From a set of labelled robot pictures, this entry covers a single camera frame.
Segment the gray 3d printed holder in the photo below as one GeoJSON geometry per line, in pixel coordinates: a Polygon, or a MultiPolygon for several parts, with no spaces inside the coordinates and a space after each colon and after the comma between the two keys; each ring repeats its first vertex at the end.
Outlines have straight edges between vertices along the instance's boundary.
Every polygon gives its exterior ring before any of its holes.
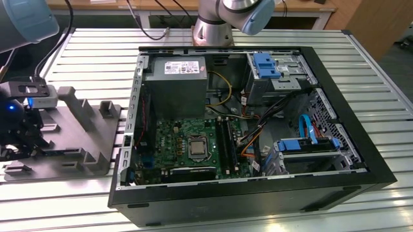
{"type": "Polygon", "coordinates": [[[4,171],[6,181],[104,175],[109,171],[120,106],[111,101],[89,106],[87,99],[76,98],[72,87],[60,87],[57,97],[67,106],[40,111],[43,138],[51,144],[44,149],[48,156],[13,161],[4,171]]]}

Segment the ram slot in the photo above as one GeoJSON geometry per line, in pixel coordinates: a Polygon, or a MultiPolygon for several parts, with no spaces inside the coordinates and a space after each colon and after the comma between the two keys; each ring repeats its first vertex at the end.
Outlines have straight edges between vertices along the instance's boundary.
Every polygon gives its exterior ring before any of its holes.
{"type": "Polygon", "coordinates": [[[231,125],[228,119],[215,120],[216,145],[219,150],[220,169],[223,174],[238,171],[236,148],[232,140],[231,125]]]}

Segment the blue led light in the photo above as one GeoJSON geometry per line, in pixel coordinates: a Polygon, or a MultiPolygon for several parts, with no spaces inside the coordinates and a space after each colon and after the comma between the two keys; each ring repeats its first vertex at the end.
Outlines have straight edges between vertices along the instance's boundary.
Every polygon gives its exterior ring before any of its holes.
{"type": "Polygon", "coordinates": [[[28,98],[28,99],[27,99],[27,102],[28,102],[28,106],[29,106],[29,107],[33,107],[33,99],[32,99],[32,98],[28,98]]]}

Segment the aluminum extrusion table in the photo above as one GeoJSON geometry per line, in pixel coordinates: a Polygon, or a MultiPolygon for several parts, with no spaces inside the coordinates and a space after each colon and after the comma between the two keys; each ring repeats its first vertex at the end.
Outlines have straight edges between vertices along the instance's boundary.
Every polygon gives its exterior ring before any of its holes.
{"type": "MultiPolygon", "coordinates": [[[[156,36],[162,29],[149,29],[156,36]]],[[[250,37],[234,31],[235,45],[311,46],[386,160],[398,182],[361,194],[333,209],[306,214],[174,225],[156,231],[359,231],[413,226],[413,105],[351,35],[341,31],[263,30],[250,37]]],[[[43,70],[49,84],[73,86],[91,105],[112,100],[127,115],[140,46],[191,45],[188,29],[151,41],[137,29],[76,29],[43,70]]],[[[112,179],[4,182],[0,170],[0,231],[129,231],[136,228],[107,207],[112,179]]]]}

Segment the green circuit board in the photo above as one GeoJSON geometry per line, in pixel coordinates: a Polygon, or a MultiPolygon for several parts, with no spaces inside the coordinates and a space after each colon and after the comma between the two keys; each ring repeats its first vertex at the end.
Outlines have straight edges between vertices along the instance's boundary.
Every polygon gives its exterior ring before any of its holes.
{"type": "MultiPolygon", "coordinates": [[[[242,136],[239,120],[231,120],[230,124],[232,137],[236,139],[242,136]]],[[[159,120],[155,144],[153,167],[143,170],[148,184],[162,183],[160,169],[179,167],[216,167],[216,179],[250,177],[247,161],[239,163],[239,171],[235,174],[220,172],[214,119],[159,120]],[[204,159],[196,160],[188,157],[188,141],[194,138],[207,141],[207,158],[204,159]]]]}

